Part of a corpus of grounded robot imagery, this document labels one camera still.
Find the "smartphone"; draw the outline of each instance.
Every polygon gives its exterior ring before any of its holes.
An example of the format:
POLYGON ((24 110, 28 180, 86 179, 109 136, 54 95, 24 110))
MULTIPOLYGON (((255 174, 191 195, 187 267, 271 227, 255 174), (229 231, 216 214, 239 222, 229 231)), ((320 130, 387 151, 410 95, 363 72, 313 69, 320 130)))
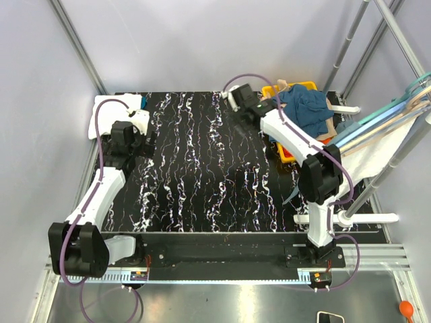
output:
POLYGON ((344 317, 328 312, 317 312, 317 323, 345 323, 344 317))

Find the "white garment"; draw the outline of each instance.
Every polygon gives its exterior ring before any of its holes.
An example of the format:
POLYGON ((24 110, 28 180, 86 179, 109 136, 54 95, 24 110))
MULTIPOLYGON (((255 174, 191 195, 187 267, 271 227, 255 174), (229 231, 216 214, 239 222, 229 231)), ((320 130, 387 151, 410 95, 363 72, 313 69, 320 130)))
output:
POLYGON ((88 127, 88 138, 96 138, 96 128, 94 124, 94 117, 97 106, 101 101, 106 99, 118 99, 123 101, 129 106, 129 110, 119 102, 107 102, 101 107, 98 115, 98 126, 100 135, 109 135, 112 125, 115 121, 131 121, 129 117, 132 111, 138 111, 141 109, 142 96, 140 94, 123 94, 120 96, 96 96, 94 98, 93 115, 90 119, 90 125, 88 127))
MULTIPOLYGON (((357 185, 364 178, 374 177, 381 172, 402 144, 414 122, 415 119, 413 118, 375 143, 341 158, 341 164, 349 173, 354 185, 357 185)), ((343 184, 339 188, 337 198, 342 197, 348 191, 349 183, 343 176, 343 184)))

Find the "black marble tabletop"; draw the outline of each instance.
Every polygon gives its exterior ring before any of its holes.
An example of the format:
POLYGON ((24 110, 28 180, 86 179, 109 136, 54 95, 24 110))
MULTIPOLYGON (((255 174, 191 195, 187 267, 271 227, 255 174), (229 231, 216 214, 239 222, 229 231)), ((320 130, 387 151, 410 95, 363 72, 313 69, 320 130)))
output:
MULTIPOLYGON (((298 166, 282 164, 266 135, 239 128, 219 92, 143 95, 150 130, 158 134, 156 152, 153 159, 138 159, 103 231, 306 229, 293 220, 307 213, 302 196, 282 205, 297 183, 298 166)), ((355 196, 362 189, 358 185, 355 196)), ((360 210, 371 212, 369 204, 360 210)))

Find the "gray wall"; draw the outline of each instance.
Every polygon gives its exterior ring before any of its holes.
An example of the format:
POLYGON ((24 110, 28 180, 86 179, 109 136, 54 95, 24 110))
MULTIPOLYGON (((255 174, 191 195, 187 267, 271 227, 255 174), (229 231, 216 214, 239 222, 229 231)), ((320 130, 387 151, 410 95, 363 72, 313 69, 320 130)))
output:
MULTIPOLYGON (((426 71, 431 71, 430 12, 429 1, 406 1, 397 16, 426 71)), ((362 115, 367 115, 399 97, 415 78, 388 32, 347 102, 361 106, 362 115)), ((378 190, 383 211, 400 216, 399 223, 389 226, 391 237, 405 246, 428 317, 431 317, 431 281, 428 278, 431 267, 430 158, 431 135, 428 135, 378 190)))
MULTIPOLYGON (((323 87, 361 0, 63 0, 109 92, 220 90, 235 75, 323 87)), ((379 22, 370 8, 334 89, 379 22)), ((257 88, 263 84, 252 81, 257 88)))
POLYGON ((1 321, 25 322, 87 160, 95 89, 45 0, 0 2, 1 321))

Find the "reflective metal surface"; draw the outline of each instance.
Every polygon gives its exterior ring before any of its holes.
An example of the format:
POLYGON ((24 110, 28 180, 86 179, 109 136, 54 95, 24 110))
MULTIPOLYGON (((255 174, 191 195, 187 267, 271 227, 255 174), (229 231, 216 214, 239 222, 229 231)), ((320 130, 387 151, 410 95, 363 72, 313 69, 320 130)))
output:
MULTIPOLYGON (((347 279, 337 272, 335 284, 347 279)), ((84 303, 96 300, 112 284, 88 284, 84 303)), ((146 285, 139 289, 144 304, 134 322, 316 322, 318 311, 342 315, 346 323, 404 323, 395 280, 388 272, 361 272, 351 285, 330 293, 299 292, 262 285, 146 285)), ((79 289, 60 283, 49 322, 85 322, 79 310, 79 289)), ((115 291, 88 308, 95 322, 124 322, 135 300, 115 291)))

